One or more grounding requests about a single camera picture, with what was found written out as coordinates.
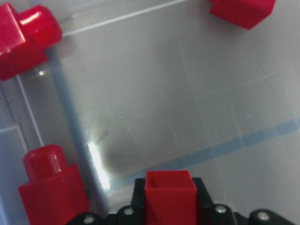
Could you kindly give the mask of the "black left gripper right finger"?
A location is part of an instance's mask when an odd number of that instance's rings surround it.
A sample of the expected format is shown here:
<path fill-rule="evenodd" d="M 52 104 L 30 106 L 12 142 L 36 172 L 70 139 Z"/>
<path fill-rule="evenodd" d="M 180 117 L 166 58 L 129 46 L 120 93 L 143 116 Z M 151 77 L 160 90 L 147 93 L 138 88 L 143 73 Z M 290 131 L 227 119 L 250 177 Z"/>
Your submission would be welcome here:
<path fill-rule="evenodd" d="M 201 178 L 192 178 L 197 188 L 197 203 L 202 208 L 209 208 L 213 205 L 213 200 Z"/>

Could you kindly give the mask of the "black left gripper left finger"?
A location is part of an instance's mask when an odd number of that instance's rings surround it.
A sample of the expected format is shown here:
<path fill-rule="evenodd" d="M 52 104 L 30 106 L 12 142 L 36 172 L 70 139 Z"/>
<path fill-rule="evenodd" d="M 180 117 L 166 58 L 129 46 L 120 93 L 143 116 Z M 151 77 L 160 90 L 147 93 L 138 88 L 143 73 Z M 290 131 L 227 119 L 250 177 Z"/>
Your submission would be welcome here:
<path fill-rule="evenodd" d="M 131 206 L 144 209 L 145 206 L 145 178 L 135 179 L 133 195 L 131 199 Z"/>

